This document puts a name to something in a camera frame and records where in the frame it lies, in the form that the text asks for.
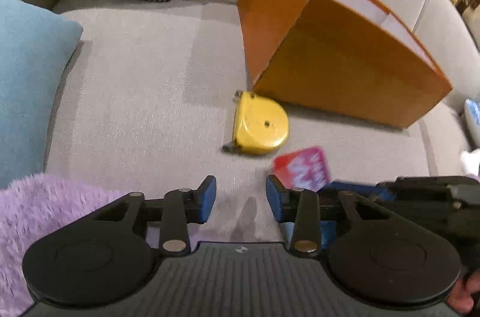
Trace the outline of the person's right hand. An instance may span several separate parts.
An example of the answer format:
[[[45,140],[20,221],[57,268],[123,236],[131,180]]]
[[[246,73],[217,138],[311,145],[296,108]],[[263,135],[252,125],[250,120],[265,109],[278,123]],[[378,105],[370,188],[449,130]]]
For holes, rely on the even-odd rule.
[[[479,270],[456,281],[447,304],[461,315],[466,315],[473,310],[475,294],[479,294]]]

